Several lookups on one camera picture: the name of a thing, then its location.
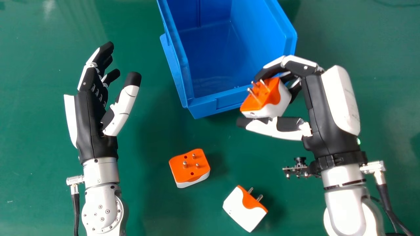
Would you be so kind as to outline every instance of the bin bottom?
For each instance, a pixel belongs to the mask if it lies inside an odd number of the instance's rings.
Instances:
[[[245,86],[257,71],[230,21],[183,30],[179,36],[195,98]]]

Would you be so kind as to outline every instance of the robotic hand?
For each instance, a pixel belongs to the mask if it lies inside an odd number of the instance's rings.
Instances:
[[[324,70],[317,63],[282,56],[265,65],[252,81],[241,106],[244,117],[237,126],[280,139],[302,141],[314,154],[283,168],[291,175],[321,177],[325,190],[324,226],[330,236],[379,236],[383,232],[379,209],[365,187],[365,174],[374,174],[382,205],[395,225],[413,235],[392,211],[383,161],[368,163],[359,147],[359,111],[350,77],[340,66]],[[301,117],[282,117],[287,106],[303,91],[309,122]]]
[[[64,95],[71,142],[79,151],[84,173],[67,178],[75,214],[75,236],[79,227],[78,184],[81,183],[86,187],[86,203],[81,214],[87,235],[126,235],[128,208],[121,199],[118,185],[116,136],[130,114],[142,76],[130,72],[115,103],[106,111],[107,88],[120,76],[118,69],[105,74],[105,69],[113,61],[113,51],[112,42],[99,47],[83,68],[77,95]]]

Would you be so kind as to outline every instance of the green surface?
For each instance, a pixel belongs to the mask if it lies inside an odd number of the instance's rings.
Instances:
[[[298,32],[296,54],[348,70],[361,146],[370,160],[386,162],[394,209],[419,234],[418,1],[280,2]],[[129,236],[248,235],[221,208],[237,184],[263,194],[269,209],[253,235],[325,235],[321,181],[287,181],[281,171],[295,156],[312,156],[300,142],[237,128],[237,110],[194,120],[176,93],[159,41],[163,33],[155,0],[0,1],[0,235],[72,235],[65,180],[82,168],[63,94],[76,93],[84,62],[108,40],[116,48],[112,67],[123,76],[143,75],[118,136]],[[122,85],[123,79],[113,83],[111,97]],[[302,96],[285,115],[307,116]],[[211,175],[177,189],[168,160],[197,147],[208,155]],[[391,231],[388,221],[386,228]],[[79,231],[85,235],[83,227]]]

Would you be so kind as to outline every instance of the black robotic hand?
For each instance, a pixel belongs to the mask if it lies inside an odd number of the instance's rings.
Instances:
[[[73,145],[79,151],[81,164],[101,157],[115,157],[117,134],[125,124],[139,91],[142,76],[130,72],[115,103],[108,111],[108,86],[120,76],[114,69],[105,74],[112,63],[114,44],[99,47],[83,68],[76,96],[64,95],[67,125]]]

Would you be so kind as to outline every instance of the blue plastic bin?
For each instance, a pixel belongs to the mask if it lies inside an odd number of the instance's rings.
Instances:
[[[276,0],[157,0],[160,37],[181,104],[195,119],[240,107],[254,75],[294,54],[297,34]]]

